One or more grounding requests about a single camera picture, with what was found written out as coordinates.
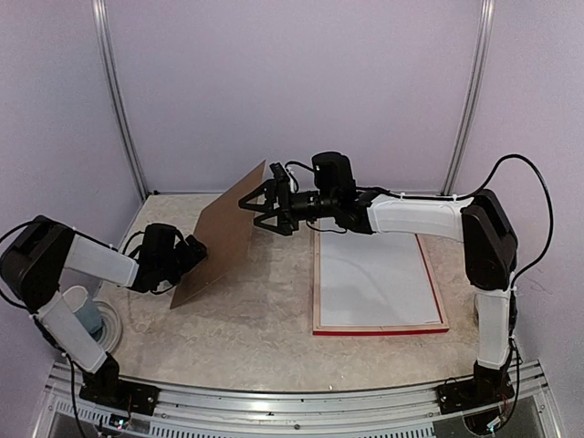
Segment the brown backing board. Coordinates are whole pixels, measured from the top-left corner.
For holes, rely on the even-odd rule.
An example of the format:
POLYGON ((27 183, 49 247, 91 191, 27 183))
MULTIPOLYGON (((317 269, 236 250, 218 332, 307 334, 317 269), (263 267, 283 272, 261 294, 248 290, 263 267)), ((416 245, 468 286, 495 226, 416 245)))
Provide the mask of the brown backing board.
POLYGON ((193 236, 205 244, 207 257, 175 288, 171 309, 186 304, 246 260, 255 213, 241 209, 238 201, 261 184, 265 167, 260 162, 200 212, 193 236))

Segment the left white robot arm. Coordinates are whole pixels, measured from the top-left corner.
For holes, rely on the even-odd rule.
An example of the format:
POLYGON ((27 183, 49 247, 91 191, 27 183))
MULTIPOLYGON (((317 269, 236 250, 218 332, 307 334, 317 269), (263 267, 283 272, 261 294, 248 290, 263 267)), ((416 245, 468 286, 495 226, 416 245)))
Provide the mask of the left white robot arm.
POLYGON ((207 257, 206 246, 169 224, 150 224, 129 254, 44 215, 19 224, 1 237, 1 278, 13 293, 9 305, 28 312, 46 338, 83 373, 110 406, 128 396, 120 366, 65 302, 64 271, 72 270, 138 293, 159 295, 162 283, 176 286, 207 257))

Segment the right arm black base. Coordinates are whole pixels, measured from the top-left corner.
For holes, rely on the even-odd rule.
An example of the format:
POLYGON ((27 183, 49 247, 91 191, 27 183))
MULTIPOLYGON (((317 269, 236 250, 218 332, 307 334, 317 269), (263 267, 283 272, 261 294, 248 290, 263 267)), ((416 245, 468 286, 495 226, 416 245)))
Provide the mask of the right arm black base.
POLYGON ((512 399, 515 390, 509 381, 497 386, 491 381, 471 379, 443 383, 436 388, 436 396, 440 412, 445 415, 512 399))

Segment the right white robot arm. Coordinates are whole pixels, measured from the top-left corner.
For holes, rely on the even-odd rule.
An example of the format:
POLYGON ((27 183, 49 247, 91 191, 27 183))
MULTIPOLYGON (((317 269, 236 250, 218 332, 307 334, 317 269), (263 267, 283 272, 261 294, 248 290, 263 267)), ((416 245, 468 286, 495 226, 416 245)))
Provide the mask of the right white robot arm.
POLYGON ((385 337, 334 328, 316 337, 294 335, 301 356, 295 391, 352 391, 473 378, 466 395, 485 405, 503 387, 512 359, 516 277, 527 263, 493 191, 462 196, 402 195, 359 186, 349 159, 322 152, 309 165, 315 184, 301 190, 291 164, 275 163, 267 179, 239 200, 256 229, 282 242, 291 236, 290 263, 318 274, 313 289, 327 308, 386 318, 394 297, 405 316, 422 301, 414 291, 433 280, 428 303, 442 302, 446 331, 404 328, 385 337))

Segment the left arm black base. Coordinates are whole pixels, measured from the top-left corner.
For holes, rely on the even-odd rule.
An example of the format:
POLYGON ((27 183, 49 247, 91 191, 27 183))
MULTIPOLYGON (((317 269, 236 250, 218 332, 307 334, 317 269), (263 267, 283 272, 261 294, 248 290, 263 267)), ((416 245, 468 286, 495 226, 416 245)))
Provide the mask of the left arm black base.
POLYGON ((84 401, 130 414, 153 416, 160 392, 161 390, 153 385, 119 380, 112 395, 107 395, 103 389, 98 390, 84 384, 79 397, 84 401))

